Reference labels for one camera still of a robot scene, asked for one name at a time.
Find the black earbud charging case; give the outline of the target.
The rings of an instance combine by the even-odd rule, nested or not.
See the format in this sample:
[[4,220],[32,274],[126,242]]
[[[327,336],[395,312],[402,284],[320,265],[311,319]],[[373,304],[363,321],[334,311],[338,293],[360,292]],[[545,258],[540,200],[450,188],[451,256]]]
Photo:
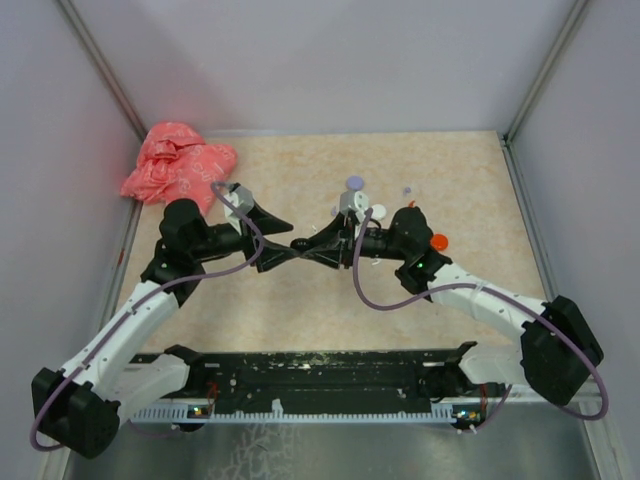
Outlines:
[[307,238],[296,238],[291,241],[290,247],[298,252],[306,252],[313,247],[313,243]]

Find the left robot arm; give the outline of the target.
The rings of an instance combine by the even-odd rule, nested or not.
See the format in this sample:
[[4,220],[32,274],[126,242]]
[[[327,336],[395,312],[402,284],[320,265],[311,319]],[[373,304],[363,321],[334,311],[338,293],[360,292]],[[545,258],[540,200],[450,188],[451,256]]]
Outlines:
[[214,226],[207,224],[194,201],[169,203],[154,257],[121,309],[62,367],[43,368],[35,375],[29,432],[34,449],[67,447],[95,458],[148,405],[170,393],[194,397],[206,389],[208,373],[196,365],[198,354],[185,347],[172,347],[135,369],[129,364],[208,278],[204,263],[241,252],[244,262],[228,269],[229,274],[256,266],[267,251],[267,236],[293,228],[262,209],[244,188],[219,200],[227,221]]

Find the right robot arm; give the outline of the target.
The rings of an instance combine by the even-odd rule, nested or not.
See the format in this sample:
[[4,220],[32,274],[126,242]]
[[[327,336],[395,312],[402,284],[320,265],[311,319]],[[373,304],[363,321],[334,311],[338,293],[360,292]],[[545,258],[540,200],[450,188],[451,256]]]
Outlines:
[[481,384],[527,385],[548,402],[568,405],[597,372],[604,353],[578,305],[558,295],[547,301],[510,292],[472,275],[432,244],[433,232],[417,207],[403,207],[389,227],[370,227],[370,213],[338,214],[309,238],[292,241],[307,260],[356,270],[360,258],[398,260],[395,276],[410,301],[425,299],[469,315],[509,343],[472,344],[446,372],[461,396]]

